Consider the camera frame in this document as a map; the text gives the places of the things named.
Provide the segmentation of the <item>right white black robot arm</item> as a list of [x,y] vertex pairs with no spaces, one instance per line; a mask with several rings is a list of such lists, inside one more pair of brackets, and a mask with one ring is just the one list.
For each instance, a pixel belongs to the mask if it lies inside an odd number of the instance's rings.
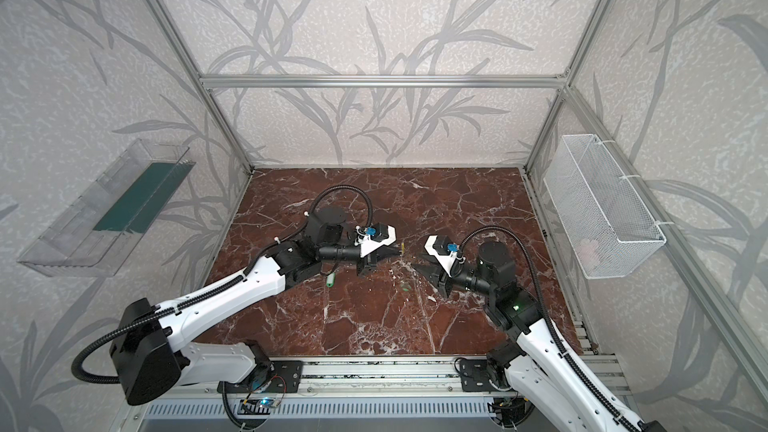
[[491,384],[521,394],[560,431],[663,430],[660,422],[644,420],[623,404],[562,337],[545,306],[530,253],[523,257],[532,292],[519,285],[505,243],[486,241],[473,260],[467,259],[468,243],[495,229],[480,227],[459,243],[431,235],[424,245],[425,263],[414,267],[444,298],[460,289],[485,297],[486,315],[508,337],[486,356]]

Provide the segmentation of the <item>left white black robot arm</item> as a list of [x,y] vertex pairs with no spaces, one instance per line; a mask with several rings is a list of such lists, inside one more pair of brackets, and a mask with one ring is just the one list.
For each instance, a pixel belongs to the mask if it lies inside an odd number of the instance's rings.
[[400,256],[396,242],[394,226],[375,222],[365,191],[331,186],[314,199],[296,231],[274,239],[243,269],[157,305],[147,299],[131,303],[116,330],[75,356],[71,373],[85,383],[120,385],[132,406],[177,386],[263,377],[271,362],[258,345],[202,344],[198,337],[320,274],[326,263],[352,263],[366,276],[380,261]]

